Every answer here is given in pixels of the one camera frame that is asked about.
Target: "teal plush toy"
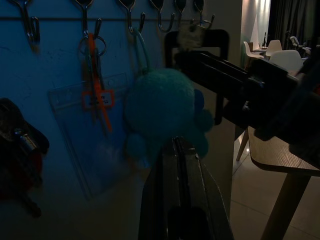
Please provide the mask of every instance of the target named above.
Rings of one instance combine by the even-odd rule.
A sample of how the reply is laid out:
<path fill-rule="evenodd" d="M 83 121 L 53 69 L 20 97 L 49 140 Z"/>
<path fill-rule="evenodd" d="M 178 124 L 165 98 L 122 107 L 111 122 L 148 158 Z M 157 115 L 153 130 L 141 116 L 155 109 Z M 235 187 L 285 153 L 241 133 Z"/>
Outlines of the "teal plush toy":
<path fill-rule="evenodd" d="M 174 69 L 150 70 L 130 89 L 124 116 L 132 133 L 127 153 L 135 159 L 146 157 L 153 164 L 166 141 L 184 137 L 200 157 L 209 149 L 205 132 L 214 125 L 204 98 L 183 73 Z"/>

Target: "label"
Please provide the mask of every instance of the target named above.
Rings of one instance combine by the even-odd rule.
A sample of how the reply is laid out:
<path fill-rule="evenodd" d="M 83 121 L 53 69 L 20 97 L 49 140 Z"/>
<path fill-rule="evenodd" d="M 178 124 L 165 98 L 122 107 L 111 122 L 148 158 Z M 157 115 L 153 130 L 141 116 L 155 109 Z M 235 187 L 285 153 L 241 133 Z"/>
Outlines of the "label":
<path fill-rule="evenodd" d="M 99 93 L 101 102 L 105 108 L 112 108 L 115 105 L 115 95 L 113 90 L 103 90 Z M 100 103 L 91 91 L 82 93 L 82 103 L 85 110 L 92 109 L 96 106 L 99 108 Z"/>
<path fill-rule="evenodd" d="M 206 29 L 198 25 L 183 24 L 180 26 L 177 41 L 184 51 L 201 48 L 204 42 Z"/>

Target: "clear plastic bag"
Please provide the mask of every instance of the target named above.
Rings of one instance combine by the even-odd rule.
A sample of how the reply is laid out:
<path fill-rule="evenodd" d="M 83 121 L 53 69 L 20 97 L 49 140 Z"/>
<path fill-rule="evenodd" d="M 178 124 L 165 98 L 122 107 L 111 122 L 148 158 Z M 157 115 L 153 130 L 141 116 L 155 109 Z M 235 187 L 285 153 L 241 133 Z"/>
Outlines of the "clear plastic bag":
<path fill-rule="evenodd" d="M 107 131 L 106 135 L 100 120 L 94 122 L 92 111 L 84 110 L 82 94 L 88 89 L 87 82 L 48 92 L 54 116 L 87 198 L 103 193 L 135 169 L 143 167 L 143 163 L 133 163 L 124 153 L 127 134 L 123 105 L 129 88 L 127 77 L 120 74 L 102 81 L 105 90 L 114 92 L 114 106 L 106 108 L 112 132 Z"/>

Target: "tiled floor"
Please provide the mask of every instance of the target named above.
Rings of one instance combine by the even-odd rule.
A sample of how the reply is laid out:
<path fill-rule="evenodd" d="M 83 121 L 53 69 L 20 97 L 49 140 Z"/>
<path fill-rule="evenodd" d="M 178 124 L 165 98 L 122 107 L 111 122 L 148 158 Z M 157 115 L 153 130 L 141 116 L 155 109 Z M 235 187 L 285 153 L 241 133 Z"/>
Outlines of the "tiled floor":
<path fill-rule="evenodd" d="M 235 240 L 259 240 L 286 174 L 255 166 L 247 144 L 239 162 L 234 142 L 230 224 Z M 284 240 L 320 240 L 320 177 L 312 177 Z"/>

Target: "dark curtain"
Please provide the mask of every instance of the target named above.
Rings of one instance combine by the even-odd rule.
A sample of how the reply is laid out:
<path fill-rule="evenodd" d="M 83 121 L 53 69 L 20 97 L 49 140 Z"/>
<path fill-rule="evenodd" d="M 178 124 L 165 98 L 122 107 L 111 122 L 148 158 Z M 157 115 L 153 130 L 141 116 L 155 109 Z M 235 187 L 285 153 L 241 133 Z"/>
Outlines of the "dark curtain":
<path fill-rule="evenodd" d="M 308 9 L 310 5 L 315 7 L 316 2 L 317 0 L 271 0 L 268 42 L 280 40 L 282 48 L 286 50 L 286 32 L 290 31 L 291 36 L 296 36 L 302 45 L 307 40 L 305 28 L 312 28 L 308 22 Z"/>

